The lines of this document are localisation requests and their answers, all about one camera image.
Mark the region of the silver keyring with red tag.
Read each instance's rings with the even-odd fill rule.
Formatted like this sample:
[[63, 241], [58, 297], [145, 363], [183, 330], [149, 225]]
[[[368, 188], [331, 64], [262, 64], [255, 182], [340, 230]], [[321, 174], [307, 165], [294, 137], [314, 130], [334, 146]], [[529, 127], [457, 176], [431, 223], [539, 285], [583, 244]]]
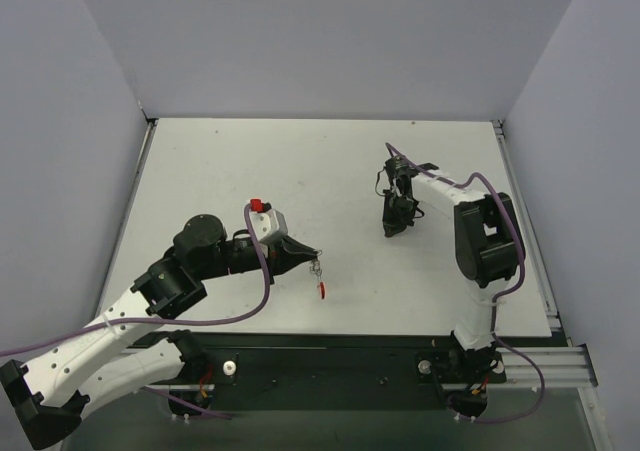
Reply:
[[316, 256], [310, 261], [309, 272], [316, 278], [316, 288], [321, 300], [326, 299], [326, 286], [323, 279], [323, 268], [320, 262], [321, 250], [316, 251]]

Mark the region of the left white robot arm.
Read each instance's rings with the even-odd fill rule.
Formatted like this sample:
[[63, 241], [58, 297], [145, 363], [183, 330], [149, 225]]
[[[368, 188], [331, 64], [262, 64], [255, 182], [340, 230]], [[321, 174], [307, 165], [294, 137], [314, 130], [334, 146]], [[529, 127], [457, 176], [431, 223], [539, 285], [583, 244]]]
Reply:
[[319, 256], [289, 236], [277, 210], [246, 208], [244, 219], [228, 235], [217, 217], [192, 217], [163, 257], [81, 330], [26, 362], [8, 354], [1, 386], [33, 449], [63, 441], [92, 412], [149, 384], [210, 383], [213, 360], [180, 317], [205, 298], [206, 281], [259, 270], [270, 287]]

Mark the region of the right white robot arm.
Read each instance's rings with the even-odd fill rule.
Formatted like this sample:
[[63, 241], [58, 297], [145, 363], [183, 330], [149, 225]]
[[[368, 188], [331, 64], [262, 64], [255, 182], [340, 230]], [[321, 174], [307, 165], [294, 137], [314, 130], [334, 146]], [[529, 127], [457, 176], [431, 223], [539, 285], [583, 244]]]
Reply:
[[464, 350], [490, 347], [499, 300], [513, 276], [522, 274], [526, 257], [511, 197], [489, 185], [478, 191], [457, 184], [437, 166], [414, 166], [399, 155], [387, 159], [378, 174], [388, 180], [376, 192], [384, 198], [387, 238], [412, 227], [428, 207], [449, 218], [455, 261], [469, 288], [453, 335]]

